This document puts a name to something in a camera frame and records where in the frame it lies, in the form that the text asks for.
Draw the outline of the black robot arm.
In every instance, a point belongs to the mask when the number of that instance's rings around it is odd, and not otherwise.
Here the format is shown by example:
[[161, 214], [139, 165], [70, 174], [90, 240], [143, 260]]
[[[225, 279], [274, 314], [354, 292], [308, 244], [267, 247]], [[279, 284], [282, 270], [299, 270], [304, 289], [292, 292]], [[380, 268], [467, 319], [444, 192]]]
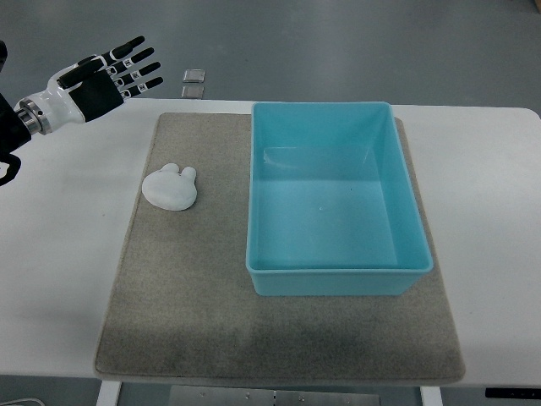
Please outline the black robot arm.
[[35, 100], [27, 96], [13, 108], [1, 95], [1, 163], [7, 166], [2, 186], [13, 181], [21, 168], [21, 160], [13, 152], [31, 141], [34, 134], [51, 132], [51, 121]]

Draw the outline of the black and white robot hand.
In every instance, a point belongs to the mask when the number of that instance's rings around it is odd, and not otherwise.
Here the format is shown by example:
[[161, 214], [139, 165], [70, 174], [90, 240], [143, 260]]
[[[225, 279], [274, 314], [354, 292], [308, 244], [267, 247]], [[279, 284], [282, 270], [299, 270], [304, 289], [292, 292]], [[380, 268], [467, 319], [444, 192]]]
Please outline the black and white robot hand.
[[29, 97], [36, 105], [42, 131], [50, 133], [66, 123], [88, 123], [160, 85], [163, 78], [154, 73], [161, 65], [142, 64], [154, 49], [136, 50], [144, 42], [143, 36], [137, 36], [54, 74], [45, 90]]

